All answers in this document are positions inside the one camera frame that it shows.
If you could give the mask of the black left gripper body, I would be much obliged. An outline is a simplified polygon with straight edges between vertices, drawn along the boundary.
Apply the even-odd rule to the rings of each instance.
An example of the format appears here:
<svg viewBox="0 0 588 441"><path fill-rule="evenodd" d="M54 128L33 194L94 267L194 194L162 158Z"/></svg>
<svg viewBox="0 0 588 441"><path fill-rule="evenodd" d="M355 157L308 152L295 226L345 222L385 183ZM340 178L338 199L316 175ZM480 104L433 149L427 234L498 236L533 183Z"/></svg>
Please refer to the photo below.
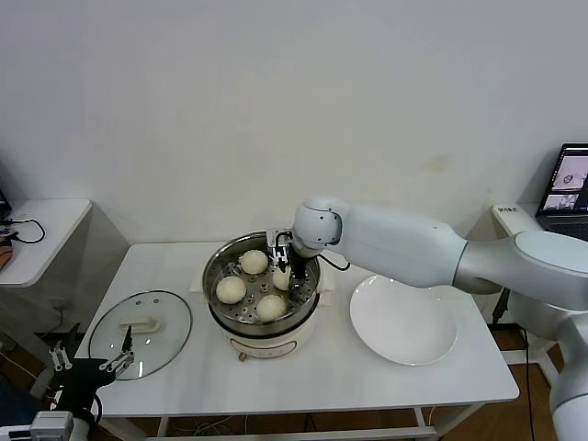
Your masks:
<svg viewBox="0 0 588 441"><path fill-rule="evenodd" d="M115 381L113 371L101 368L103 358L76 358L71 368L56 373L61 389L56 411L90 411L97 391Z"/></svg>

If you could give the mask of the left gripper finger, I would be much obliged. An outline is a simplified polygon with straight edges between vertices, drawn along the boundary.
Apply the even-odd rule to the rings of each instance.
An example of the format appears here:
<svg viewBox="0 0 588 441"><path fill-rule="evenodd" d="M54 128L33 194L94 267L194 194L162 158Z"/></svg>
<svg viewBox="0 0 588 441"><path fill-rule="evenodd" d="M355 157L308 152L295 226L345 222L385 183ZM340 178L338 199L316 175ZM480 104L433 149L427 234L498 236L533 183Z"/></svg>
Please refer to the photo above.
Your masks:
<svg viewBox="0 0 588 441"><path fill-rule="evenodd" d="M114 358L102 363L100 370L105 371L124 371L134 361L134 352L132 351L132 327L129 325L119 354Z"/></svg>
<svg viewBox="0 0 588 441"><path fill-rule="evenodd" d="M49 354L55 371L68 370L73 367L77 351L76 336L80 323L77 322L53 347Z"/></svg>

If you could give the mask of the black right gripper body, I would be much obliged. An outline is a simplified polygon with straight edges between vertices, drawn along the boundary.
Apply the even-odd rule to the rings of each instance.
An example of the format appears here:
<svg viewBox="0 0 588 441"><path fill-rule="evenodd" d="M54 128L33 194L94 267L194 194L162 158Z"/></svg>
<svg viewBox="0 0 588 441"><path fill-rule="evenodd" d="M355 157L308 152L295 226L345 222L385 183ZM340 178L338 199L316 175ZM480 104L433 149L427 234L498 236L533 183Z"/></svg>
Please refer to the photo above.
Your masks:
<svg viewBox="0 0 588 441"><path fill-rule="evenodd" d="M288 265L292 276L305 276L307 259L300 256L293 247L288 249Z"/></svg>

